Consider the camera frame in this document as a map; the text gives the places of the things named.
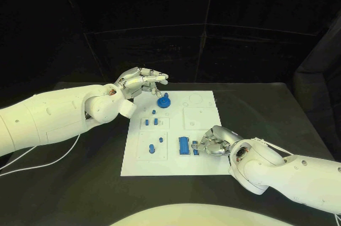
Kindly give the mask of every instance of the black table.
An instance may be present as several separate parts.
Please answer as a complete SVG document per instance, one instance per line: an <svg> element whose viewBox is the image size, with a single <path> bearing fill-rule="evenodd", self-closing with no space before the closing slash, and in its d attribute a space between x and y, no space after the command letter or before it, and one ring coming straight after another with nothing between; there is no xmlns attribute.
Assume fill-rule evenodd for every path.
<svg viewBox="0 0 341 226"><path fill-rule="evenodd" d="M57 83L56 89L89 85ZM332 160L285 85L167 84L163 90L212 90L220 124L298 155ZM119 177L128 119L121 115L79 137L54 165L0 178L1 225L109 225L132 213L176 203L249 210L297 226L335 225L333 215L291 202L274 189L248 192L231 176ZM75 138L38 146L5 171L57 159Z"/></svg>

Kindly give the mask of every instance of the white board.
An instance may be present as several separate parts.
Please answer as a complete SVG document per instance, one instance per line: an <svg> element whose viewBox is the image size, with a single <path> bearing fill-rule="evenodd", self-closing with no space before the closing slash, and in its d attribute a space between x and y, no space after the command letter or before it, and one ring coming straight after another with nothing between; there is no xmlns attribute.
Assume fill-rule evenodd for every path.
<svg viewBox="0 0 341 226"><path fill-rule="evenodd" d="M192 141L200 141L207 129L220 125L212 91L170 91L167 94L170 106L164 109L150 93L142 92L134 98L137 110L128 124L121 176L226 175L226 156L213 157L202 152L196 156L190 147L189 155L179 154L179 137L189 138L190 146Z"/></svg>

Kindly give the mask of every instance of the white platform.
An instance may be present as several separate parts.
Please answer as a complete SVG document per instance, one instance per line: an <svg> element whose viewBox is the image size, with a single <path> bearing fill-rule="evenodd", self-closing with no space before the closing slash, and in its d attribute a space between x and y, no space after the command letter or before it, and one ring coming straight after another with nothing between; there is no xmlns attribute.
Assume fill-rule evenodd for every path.
<svg viewBox="0 0 341 226"><path fill-rule="evenodd" d="M189 155L179 154L179 137L189 138L190 146L207 129L220 125L212 91L170 91L167 94L170 106L166 109L157 106L157 98L150 93L142 92L134 98L137 110L129 119L121 176L226 175L226 156L213 157L200 152L194 156L190 147Z"/></svg>

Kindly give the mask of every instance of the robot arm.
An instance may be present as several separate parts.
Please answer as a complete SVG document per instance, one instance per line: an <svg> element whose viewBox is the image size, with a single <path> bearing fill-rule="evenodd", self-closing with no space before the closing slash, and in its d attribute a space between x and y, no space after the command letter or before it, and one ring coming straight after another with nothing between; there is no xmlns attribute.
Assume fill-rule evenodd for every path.
<svg viewBox="0 0 341 226"><path fill-rule="evenodd" d="M114 84L46 92L0 110L0 156L36 145L50 144L112 121L119 113L131 117L135 105L127 100L141 91L160 97L155 82L167 75L131 68Z"/></svg>
<svg viewBox="0 0 341 226"><path fill-rule="evenodd" d="M213 126L199 145L213 156L229 155L229 174L242 187L262 194L272 187L291 201L333 214L341 213L341 164L298 155L281 157L268 142L242 139L228 129Z"/></svg>

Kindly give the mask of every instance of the blue rectangular block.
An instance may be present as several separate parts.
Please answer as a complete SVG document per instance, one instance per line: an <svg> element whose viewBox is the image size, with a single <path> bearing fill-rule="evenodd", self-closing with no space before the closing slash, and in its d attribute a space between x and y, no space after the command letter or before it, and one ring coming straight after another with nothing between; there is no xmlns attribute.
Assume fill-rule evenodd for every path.
<svg viewBox="0 0 341 226"><path fill-rule="evenodd" d="M189 155L187 137L179 137L179 154Z"/></svg>

